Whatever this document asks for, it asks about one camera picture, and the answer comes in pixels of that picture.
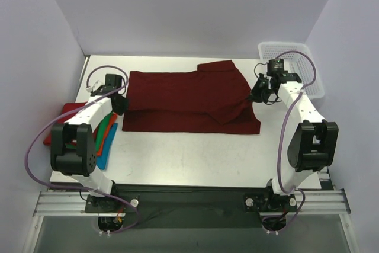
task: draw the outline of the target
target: red folded cloth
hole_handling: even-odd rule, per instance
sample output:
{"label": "red folded cloth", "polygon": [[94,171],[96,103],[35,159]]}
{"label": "red folded cloth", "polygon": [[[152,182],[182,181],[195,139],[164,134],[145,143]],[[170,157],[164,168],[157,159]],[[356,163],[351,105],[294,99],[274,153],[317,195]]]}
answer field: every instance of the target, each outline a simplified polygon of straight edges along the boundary
{"label": "red folded cloth", "polygon": [[[84,103],[66,103],[63,108],[62,108],[62,111],[60,112],[61,114],[64,114],[64,113],[67,113],[69,111],[72,111],[72,110],[75,110],[77,108],[80,108],[80,107],[83,107],[84,105],[86,104],[86,102]],[[73,116],[75,116],[75,114],[71,114],[71,115],[68,115],[60,120],[57,121],[57,123],[64,123],[65,121],[67,121],[68,119],[71,119]],[[95,130],[93,130],[94,132],[94,138],[96,138],[96,135],[97,135],[97,128]],[[52,144],[52,134],[49,133],[49,135],[43,140],[43,144],[44,145],[51,145]]]}
{"label": "red folded cloth", "polygon": [[123,130],[258,134],[250,86],[231,60],[185,73],[130,72]]}

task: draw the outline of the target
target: white table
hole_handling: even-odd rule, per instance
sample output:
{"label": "white table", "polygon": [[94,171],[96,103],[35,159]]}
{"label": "white table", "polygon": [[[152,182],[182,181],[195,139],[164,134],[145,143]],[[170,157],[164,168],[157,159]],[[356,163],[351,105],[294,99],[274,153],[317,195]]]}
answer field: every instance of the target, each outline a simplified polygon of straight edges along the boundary
{"label": "white table", "polygon": [[[91,56],[76,102],[88,100],[86,78],[101,65],[118,66],[128,74],[130,71],[190,72],[196,70],[199,63],[217,60],[222,59]],[[256,81],[253,69],[260,61],[233,59],[233,62],[253,87]],[[260,65],[257,72],[263,71]],[[121,74],[115,69],[101,69],[94,73],[90,85],[96,80],[104,82],[106,73]],[[256,135],[123,132],[123,118],[119,117],[104,174],[117,184],[264,188],[269,179],[276,176],[278,141],[286,107],[281,103],[272,106],[254,103],[253,109],[261,121],[261,133]],[[288,122],[282,171],[290,169],[287,146],[297,123],[293,119]],[[76,182],[59,172],[53,172],[50,181]],[[317,173],[308,177],[301,188],[320,189]]]}

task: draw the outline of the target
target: purple cable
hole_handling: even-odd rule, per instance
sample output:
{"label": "purple cable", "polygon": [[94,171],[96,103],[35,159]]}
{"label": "purple cable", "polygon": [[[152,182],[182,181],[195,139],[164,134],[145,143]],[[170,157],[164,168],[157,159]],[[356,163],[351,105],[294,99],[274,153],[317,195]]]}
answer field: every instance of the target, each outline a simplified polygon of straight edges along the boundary
{"label": "purple cable", "polygon": [[107,94],[105,94],[105,95],[103,95],[103,96],[97,98],[96,100],[91,101],[90,103],[88,103],[87,105],[84,105],[83,107],[77,108],[77,109],[72,110],[72,111],[68,111],[67,113],[64,113],[64,114],[62,114],[62,115],[56,117],[54,120],[52,120],[52,121],[49,122],[47,125],[45,125],[45,126],[44,126],[44,127],[38,132],[38,134],[34,137],[32,143],[30,144],[30,146],[29,146],[28,149],[27,149],[27,151],[26,151],[26,153],[25,153],[25,157],[24,157],[24,167],[25,167],[25,170],[26,170],[27,174],[30,176],[30,178],[33,179],[35,182],[37,182],[37,183],[43,185],[43,186],[46,186],[46,187],[49,187],[49,188],[54,188],[54,189],[60,189],[60,190],[85,190],[85,191],[93,191],[93,192],[96,192],[96,193],[98,193],[98,194],[100,194],[100,195],[103,195],[103,196],[106,196],[106,197],[109,197],[109,198],[113,198],[113,199],[115,199],[115,200],[117,200],[117,201],[119,201],[119,202],[125,204],[127,207],[133,209],[134,212],[137,214],[137,220],[136,220],[134,223],[132,223],[131,225],[128,225],[128,226],[126,226],[126,227],[123,227],[123,228],[121,228],[121,229],[119,229],[119,230],[117,230],[117,231],[113,231],[113,232],[111,232],[111,233],[120,233],[120,232],[123,232],[123,231],[125,231],[125,230],[127,230],[127,229],[130,229],[130,228],[132,228],[133,226],[137,225],[138,222],[139,222],[139,219],[140,219],[140,214],[139,214],[138,210],[137,210],[135,207],[133,207],[129,202],[123,200],[122,198],[116,197],[116,196],[114,196],[114,195],[107,194],[107,193],[103,193],[102,191],[94,190],[94,189],[91,189],[91,188],[88,188],[88,187],[75,187],[75,186],[54,185],[54,184],[51,184],[51,183],[44,182],[44,181],[38,179],[36,176],[34,176],[34,174],[30,171],[30,168],[29,168],[29,161],[28,161],[28,160],[29,160],[29,154],[30,154],[30,150],[31,150],[31,148],[33,147],[33,145],[35,144],[35,142],[37,141],[37,139],[41,136],[41,134],[43,134],[43,132],[44,132],[45,130],[47,130],[52,124],[54,124],[55,122],[57,122],[57,121],[60,120],[61,118],[64,118],[64,117],[66,117],[66,116],[68,116],[68,115],[70,115],[70,114],[75,114],[75,113],[77,113],[77,112],[79,112],[79,111],[81,111],[81,110],[84,110],[84,109],[88,108],[89,106],[91,106],[91,105],[95,104],[96,102],[98,102],[98,101],[104,99],[105,97],[108,97],[109,95],[112,95],[112,94],[114,94],[114,93],[116,93],[116,92],[119,92],[119,91],[122,90],[123,88],[126,89],[126,86],[128,85],[128,82],[129,82],[129,78],[128,78],[127,74],[126,74],[125,71],[123,71],[121,68],[118,68],[118,67],[116,67],[116,66],[112,66],[112,65],[102,65],[102,66],[99,66],[99,67],[95,68],[93,71],[91,71],[90,74],[89,74],[88,77],[87,77],[87,81],[86,81],[86,86],[87,86],[87,87],[89,87],[89,79],[90,79],[91,75],[92,75],[95,71],[97,71],[97,70],[99,70],[99,69],[101,69],[101,68],[114,68],[114,69],[119,70],[119,71],[122,72],[122,73],[124,74],[124,76],[125,76],[125,80],[124,80],[125,84],[124,84],[123,86],[121,86],[120,88],[117,88],[117,89],[115,89],[115,90],[113,90],[113,91],[111,91],[111,92],[109,92],[109,93],[107,93]]}
{"label": "purple cable", "polygon": [[[305,87],[308,87],[312,84],[314,84],[314,82],[316,81],[316,67],[313,63],[313,61],[311,60],[310,57],[308,57],[305,53],[302,53],[302,52],[299,52],[297,50],[289,50],[287,52],[284,52],[284,53],[281,53],[280,55],[278,55],[276,57],[276,59],[278,59],[279,57],[283,56],[283,55],[286,55],[287,53],[298,53],[302,56],[304,56],[308,61],[309,63],[311,64],[312,66],[312,69],[313,69],[313,79],[311,82],[307,83],[307,84],[304,84],[303,87],[301,87],[301,91],[298,95],[298,97],[293,101],[293,103],[289,106],[285,116],[284,116],[284,120],[283,120],[283,124],[282,124],[282,128],[281,128],[281,131],[280,131],[280,138],[279,138],[279,147],[278,147],[278,160],[277,160],[277,175],[278,175],[278,183],[279,183],[279,187],[280,187],[280,190],[285,193],[285,194],[291,194],[293,190],[295,190],[295,187],[291,188],[289,191],[287,191],[284,186],[283,186],[283,183],[282,183],[282,175],[281,175],[281,160],[282,160],[282,150],[283,150],[283,142],[284,142],[284,133],[285,133],[285,127],[287,126],[287,121],[288,119],[290,118],[290,114],[292,112],[292,109],[295,107],[295,105],[299,102],[299,100],[301,99],[301,97],[303,96],[303,89],[305,89]],[[293,223],[293,221],[295,220],[295,218],[298,216],[301,208],[303,207],[303,204],[305,203],[306,201],[306,195],[304,193],[304,191],[302,189],[297,189],[297,191],[299,191],[300,193],[302,193],[303,195],[303,201],[301,201],[300,205],[298,206],[297,208],[297,211],[295,212],[293,218],[286,224],[286,226],[284,226],[282,229],[278,230],[278,232],[286,229],[290,224]],[[264,217],[262,219],[262,221],[264,221],[265,219],[268,219],[272,216],[269,216],[269,217]]]}

